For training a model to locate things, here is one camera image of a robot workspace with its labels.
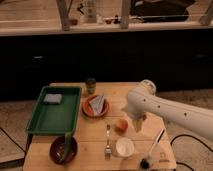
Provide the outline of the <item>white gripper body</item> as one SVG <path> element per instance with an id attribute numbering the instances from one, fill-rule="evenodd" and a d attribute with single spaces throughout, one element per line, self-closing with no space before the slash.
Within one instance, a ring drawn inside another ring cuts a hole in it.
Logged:
<path id="1" fill-rule="evenodd" d="M 146 114 L 143 110 L 139 109 L 136 105 L 131 102 L 126 102 L 122 110 L 132 119 L 132 120 L 144 120 Z"/>

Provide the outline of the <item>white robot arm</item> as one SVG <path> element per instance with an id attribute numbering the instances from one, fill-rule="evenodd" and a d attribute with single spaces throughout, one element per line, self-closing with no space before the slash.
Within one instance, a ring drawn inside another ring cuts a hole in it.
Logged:
<path id="1" fill-rule="evenodd" d="M 128 91 L 124 111 L 132 119 L 146 112 L 156 114 L 213 141 L 213 110 L 160 98 L 151 80 L 142 80 Z"/>

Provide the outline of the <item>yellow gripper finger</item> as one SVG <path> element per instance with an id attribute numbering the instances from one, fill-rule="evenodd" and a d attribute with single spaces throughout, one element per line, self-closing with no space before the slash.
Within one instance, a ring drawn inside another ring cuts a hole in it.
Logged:
<path id="1" fill-rule="evenodd" d="M 132 124 L 133 124 L 134 130 L 135 130 L 136 133 L 138 133 L 142 130 L 143 122 L 144 122 L 144 118 L 132 120 Z"/>

